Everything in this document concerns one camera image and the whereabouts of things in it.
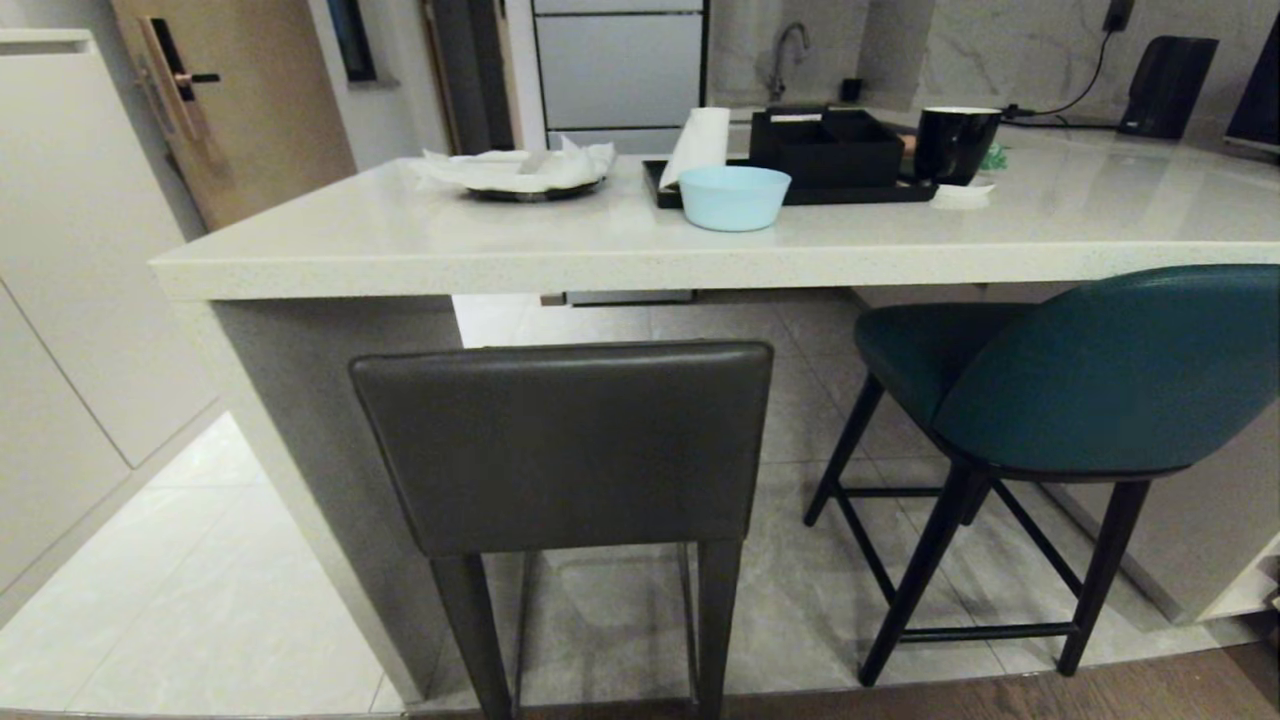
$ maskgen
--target electrical outlet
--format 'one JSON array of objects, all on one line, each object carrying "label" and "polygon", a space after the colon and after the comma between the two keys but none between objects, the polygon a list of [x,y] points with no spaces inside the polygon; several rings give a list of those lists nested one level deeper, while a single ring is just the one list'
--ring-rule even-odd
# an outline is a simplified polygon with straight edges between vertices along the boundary
[{"label": "electrical outlet", "polygon": [[1123,32],[1129,27],[1129,15],[1133,14],[1133,0],[1111,0],[1107,8],[1107,19],[1102,20],[1102,32]]}]

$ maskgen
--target light blue bowl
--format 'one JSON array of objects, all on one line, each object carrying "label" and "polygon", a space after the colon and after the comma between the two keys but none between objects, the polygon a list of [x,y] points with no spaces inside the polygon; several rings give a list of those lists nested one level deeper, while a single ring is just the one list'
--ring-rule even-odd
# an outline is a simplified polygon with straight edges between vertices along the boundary
[{"label": "light blue bowl", "polygon": [[791,176],[765,168],[723,165],[680,173],[690,223],[709,231],[758,231],[778,219]]}]

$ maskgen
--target paper towel roll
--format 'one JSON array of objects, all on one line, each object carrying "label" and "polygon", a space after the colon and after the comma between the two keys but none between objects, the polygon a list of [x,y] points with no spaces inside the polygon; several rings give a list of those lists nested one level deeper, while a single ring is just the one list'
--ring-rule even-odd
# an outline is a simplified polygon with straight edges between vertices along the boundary
[{"label": "paper towel roll", "polygon": [[680,131],[676,151],[662,172],[659,187],[680,179],[680,173],[708,165],[723,165],[728,158],[728,108],[694,108]]}]

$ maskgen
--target wooden floor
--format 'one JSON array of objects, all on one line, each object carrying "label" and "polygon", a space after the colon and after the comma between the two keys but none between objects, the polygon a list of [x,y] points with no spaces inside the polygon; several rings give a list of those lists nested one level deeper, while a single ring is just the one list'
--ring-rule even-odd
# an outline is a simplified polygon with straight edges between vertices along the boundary
[{"label": "wooden floor", "polygon": [[[1192,655],[872,691],[742,696],[732,720],[1268,720],[1280,719],[1276,650],[1254,643]],[[480,720],[479,714],[415,715]],[[522,720],[689,720],[680,701],[531,707]]]}]

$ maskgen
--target faucet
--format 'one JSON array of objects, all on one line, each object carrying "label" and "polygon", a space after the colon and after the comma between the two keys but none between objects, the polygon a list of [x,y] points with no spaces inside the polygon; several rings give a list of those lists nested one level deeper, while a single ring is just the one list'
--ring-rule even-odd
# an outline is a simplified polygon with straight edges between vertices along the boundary
[{"label": "faucet", "polygon": [[804,61],[805,51],[809,50],[809,28],[804,27],[804,23],[795,22],[783,28],[782,35],[778,36],[777,45],[773,46],[773,74],[769,76],[769,102],[777,102],[782,100],[782,94],[787,91],[786,83],[782,82],[782,53],[786,50],[787,38],[791,37],[792,31],[800,32],[800,50],[796,53],[796,64]]}]

